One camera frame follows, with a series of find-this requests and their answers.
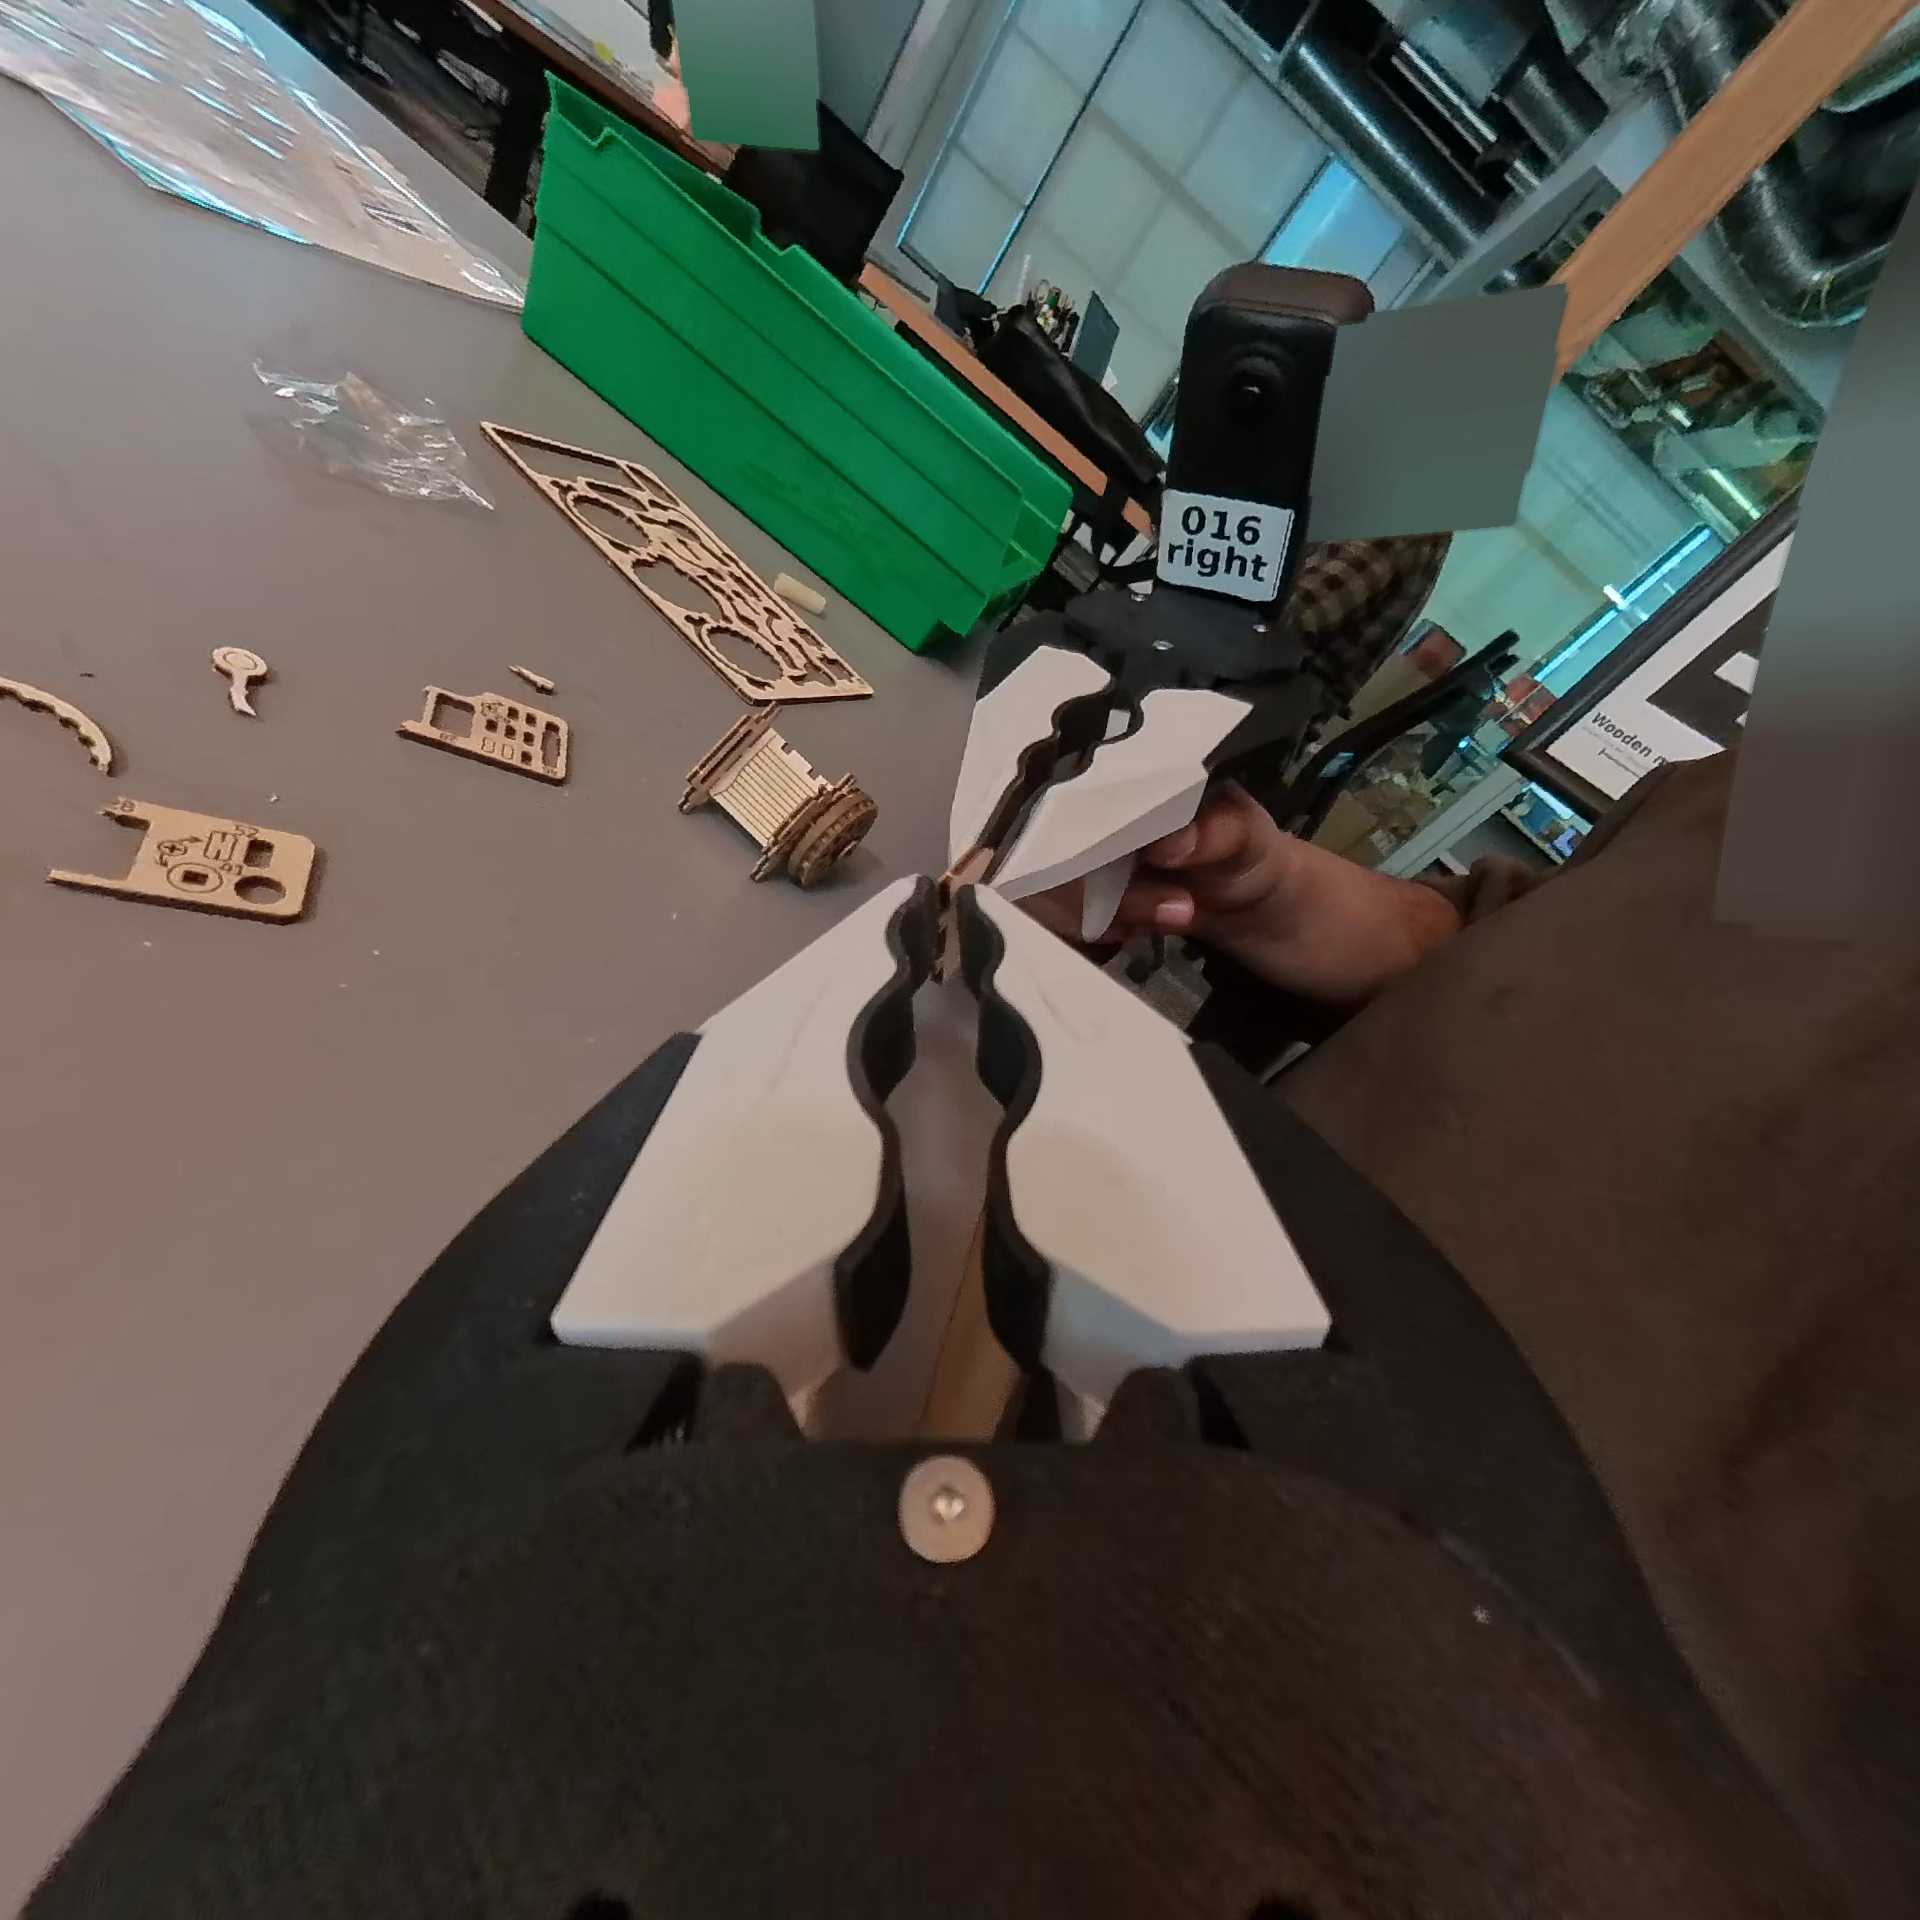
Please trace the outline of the silver ventilation duct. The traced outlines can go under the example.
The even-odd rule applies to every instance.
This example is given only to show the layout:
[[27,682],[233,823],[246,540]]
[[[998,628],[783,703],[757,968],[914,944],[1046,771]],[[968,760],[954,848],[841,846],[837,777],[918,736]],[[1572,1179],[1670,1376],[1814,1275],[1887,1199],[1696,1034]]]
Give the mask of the silver ventilation duct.
[[[1632,101],[1675,123],[1785,2],[1230,2],[1337,158],[1452,263]],[[1917,7],[1712,218],[1773,322],[1858,322],[1917,178]]]

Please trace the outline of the wooden sheet with gear hole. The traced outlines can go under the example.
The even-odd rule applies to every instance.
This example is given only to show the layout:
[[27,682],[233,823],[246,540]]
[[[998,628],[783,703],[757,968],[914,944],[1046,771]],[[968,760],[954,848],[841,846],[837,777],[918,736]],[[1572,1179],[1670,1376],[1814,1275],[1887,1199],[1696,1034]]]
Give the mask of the wooden sheet with gear hole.
[[743,703],[874,688],[651,467],[499,422],[484,438]]

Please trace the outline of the curved toothed wooden piece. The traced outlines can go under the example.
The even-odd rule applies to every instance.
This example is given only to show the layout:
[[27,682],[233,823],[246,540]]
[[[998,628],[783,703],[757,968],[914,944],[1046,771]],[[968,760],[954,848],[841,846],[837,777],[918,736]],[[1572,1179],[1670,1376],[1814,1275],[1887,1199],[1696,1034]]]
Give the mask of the curved toothed wooden piece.
[[2,675],[2,703],[51,718],[60,727],[74,736],[99,774],[114,774],[114,746],[108,733],[74,703],[10,675]]

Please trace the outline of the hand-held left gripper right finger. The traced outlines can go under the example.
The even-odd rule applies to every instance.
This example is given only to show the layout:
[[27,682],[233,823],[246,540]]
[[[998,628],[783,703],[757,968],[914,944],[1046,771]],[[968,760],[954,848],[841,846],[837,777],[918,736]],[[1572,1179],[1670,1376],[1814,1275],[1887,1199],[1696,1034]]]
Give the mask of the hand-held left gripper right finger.
[[986,1320],[1069,1440],[1136,1373],[1321,1350],[1333,1308],[1181,1029],[988,889],[954,921],[998,1103]]

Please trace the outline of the large clear plastic bag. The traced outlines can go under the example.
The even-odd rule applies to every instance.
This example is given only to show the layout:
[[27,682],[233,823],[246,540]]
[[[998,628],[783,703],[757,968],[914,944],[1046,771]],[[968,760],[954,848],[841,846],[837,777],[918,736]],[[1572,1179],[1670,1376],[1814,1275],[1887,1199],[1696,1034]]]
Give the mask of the large clear plastic bag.
[[2,75],[138,178],[249,230],[489,308],[524,282],[206,2],[2,2]]

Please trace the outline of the round-topped wooden plate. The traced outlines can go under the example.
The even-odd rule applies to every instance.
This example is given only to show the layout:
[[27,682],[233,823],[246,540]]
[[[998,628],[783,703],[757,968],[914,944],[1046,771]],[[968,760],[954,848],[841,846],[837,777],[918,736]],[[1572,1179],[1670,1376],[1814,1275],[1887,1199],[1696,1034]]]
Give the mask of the round-topped wooden plate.
[[988,1148],[1001,1106],[976,1072],[981,1004],[962,975],[962,928],[956,906],[986,876],[988,857],[962,857],[942,877],[942,1012],[954,1031],[954,1064],[942,1069],[948,1116],[956,1124],[956,1203],[968,1223],[962,1263],[954,1298],[934,1343],[930,1382],[920,1408],[920,1436],[986,1442],[1018,1390],[1018,1368],[996,1343],[986,1306],[986,1190]]

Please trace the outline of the person's right hand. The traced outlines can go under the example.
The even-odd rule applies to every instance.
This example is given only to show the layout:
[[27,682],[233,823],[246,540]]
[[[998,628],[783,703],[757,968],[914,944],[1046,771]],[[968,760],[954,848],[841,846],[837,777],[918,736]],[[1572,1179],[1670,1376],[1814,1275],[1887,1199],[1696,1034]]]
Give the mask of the person's right hand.
[[1269,985],[1333,998],[1358,981],[1370,876],[1297,839],[1234,781],[1136,857],[1111,936],[1178,933]]

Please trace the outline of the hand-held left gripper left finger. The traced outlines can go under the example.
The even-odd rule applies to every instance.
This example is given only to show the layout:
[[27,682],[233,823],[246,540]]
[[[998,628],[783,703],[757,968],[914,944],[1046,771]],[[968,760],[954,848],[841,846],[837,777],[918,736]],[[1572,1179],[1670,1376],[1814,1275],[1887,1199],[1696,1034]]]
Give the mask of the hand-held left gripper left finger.
[[872,1373],[910,1291],[888,1097],[937,930],[937,884],[902,877],[702,1022],[552,1308],[561,1346],[743,1363],[791,1400]]

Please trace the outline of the wooden gear assembly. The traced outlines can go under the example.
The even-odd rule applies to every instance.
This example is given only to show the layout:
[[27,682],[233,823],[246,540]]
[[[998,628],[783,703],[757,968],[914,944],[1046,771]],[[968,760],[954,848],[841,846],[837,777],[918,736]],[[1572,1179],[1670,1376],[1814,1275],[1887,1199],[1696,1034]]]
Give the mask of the wooden gear assembly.
[[753,706],[686,774],[679,813],[721,809],[757,848],[751,877],[815,889],[872,834],[877,804],[852,777],[825,781]]

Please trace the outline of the grid-slotted wooden piece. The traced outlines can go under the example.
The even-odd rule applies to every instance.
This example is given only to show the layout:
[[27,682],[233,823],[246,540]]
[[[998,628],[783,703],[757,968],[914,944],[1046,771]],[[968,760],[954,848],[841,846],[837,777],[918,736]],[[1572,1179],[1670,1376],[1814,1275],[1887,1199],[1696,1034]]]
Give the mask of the grid-slotted wooden piece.
[[548,787],[571,774],[568,723],[502,692],[423,686],[422,712],[397,726],[397,737]]

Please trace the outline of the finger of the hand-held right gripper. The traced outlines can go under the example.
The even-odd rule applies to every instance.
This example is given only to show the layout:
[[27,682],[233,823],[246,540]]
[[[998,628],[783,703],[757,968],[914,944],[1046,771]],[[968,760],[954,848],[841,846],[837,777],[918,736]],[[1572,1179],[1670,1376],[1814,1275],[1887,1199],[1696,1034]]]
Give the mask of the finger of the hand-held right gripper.
[[948,823],[948,884],[1060,889],[1123,865],[1104,853],[1117,820],[1104,787],[1121,737],[1112,667],[1034,645],[973,706]]
[[[1139,700],[1139,723],[1111,748],[1112,777],[1104,787],[1117,799],[1104,853],[1117,853],[1123,865],[1060,884],[1080,884],[1077,930],[1083,939],[1106,936],[1136,857],[1191,823],[1210,781],[1210,755],[1252,712],[1252,700],[1191,686],[1161,686]],[[998,889],[994,882],[986,889],[1009,901],[1058,890]]]

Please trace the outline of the wooden pillar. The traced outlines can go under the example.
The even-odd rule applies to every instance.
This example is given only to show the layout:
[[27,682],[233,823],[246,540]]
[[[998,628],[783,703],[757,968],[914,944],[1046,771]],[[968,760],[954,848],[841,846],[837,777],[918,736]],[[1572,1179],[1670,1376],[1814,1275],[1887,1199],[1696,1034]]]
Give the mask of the wooden pillar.
[[1795,2],[1557,267],[1565,378],[1648,282],[1897,25],[1907,2]]

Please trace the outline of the notched square wooden piece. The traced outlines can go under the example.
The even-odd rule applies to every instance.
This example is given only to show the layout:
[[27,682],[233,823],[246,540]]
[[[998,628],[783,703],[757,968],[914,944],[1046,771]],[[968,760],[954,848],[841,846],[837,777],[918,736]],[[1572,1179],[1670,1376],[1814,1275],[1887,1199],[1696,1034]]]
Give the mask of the notched square wooden piece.
[[302,834],[130,798],[100,813],[138,829],[128,872],[51,869],[51,884],[259,925],[295,925],[307,915],[319,848]]

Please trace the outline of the small clear plastic bag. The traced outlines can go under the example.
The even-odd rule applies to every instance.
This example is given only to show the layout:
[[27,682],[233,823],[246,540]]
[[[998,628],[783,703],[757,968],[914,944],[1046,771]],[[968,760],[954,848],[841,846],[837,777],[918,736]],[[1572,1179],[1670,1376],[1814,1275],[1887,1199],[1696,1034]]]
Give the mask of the small clear plastic bag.
[[250,432],[284,460],[388,500],[492,513],[467,444],[427,401],[392,399],[356,371],[302,374],[254,359],[250,374]]

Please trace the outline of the green plastic bin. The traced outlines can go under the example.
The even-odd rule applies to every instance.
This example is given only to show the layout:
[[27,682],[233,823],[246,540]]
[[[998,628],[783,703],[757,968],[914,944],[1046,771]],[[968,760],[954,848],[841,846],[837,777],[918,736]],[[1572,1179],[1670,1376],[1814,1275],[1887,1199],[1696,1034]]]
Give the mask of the green plastic bin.
[[907,651],[1011,614],[1069,521],[970,390],[564,78],[524,330]]

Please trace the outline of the grey desk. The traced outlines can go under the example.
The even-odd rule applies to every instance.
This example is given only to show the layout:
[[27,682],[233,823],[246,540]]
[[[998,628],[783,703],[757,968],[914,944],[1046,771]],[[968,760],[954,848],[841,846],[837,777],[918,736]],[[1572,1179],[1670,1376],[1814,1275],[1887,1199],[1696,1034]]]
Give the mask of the grey desk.
[[[492,513],[284,460],[254,359],[427,401]],[[514,315],[170,198],[2,82],[2,674],[114,746],[100,777],[2,703],[2,1917],[444,1241],[662,1039],[945,865],[984,636],[914,656],[829,600],[874,694],[791,737],[877,827],[837,884],[753,882],[729,820],[679,813],[729,686],[484,422],[622,452],[765,577],[807,576]],[[275,667],[259,718],[222,643]],[[568,781],[397,737],[423,686],[561,716]],[[314,839],[307,915],[51,884],[128,872],[121,798]]]

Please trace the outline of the person's right forearm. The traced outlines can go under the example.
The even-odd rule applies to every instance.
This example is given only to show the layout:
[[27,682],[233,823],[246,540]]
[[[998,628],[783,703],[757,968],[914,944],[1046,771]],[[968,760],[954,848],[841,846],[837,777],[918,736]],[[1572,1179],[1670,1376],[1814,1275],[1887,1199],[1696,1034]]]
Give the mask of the person's right forearm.
[[1337,865],[1339,906],[1330,909],[1327,995],[1355,1009],[1466,928],[1472,889],[1464,876],[1403,877],[1341,859]]

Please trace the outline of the person's brown shirt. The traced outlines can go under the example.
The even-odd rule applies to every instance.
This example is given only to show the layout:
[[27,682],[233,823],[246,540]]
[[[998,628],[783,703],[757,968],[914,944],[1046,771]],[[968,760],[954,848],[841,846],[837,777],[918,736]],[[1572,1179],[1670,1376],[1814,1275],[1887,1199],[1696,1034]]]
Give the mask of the person's brown shirt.
[[1333,1017],[1279,1094],[1548,1386],[1742,1744],[1917,1917],[1917,947],[1713,915],[1736,755]]

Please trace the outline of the framed black white poster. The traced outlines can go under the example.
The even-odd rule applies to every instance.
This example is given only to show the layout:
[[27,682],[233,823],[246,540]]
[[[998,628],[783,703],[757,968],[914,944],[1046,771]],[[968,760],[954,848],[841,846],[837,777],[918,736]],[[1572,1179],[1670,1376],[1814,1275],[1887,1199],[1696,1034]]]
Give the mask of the framed black white poster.
[[1734,748],[1799,513],[1799,492],[1773,506],[1582,675],[1502,760],[1598,823],[1664,763]]

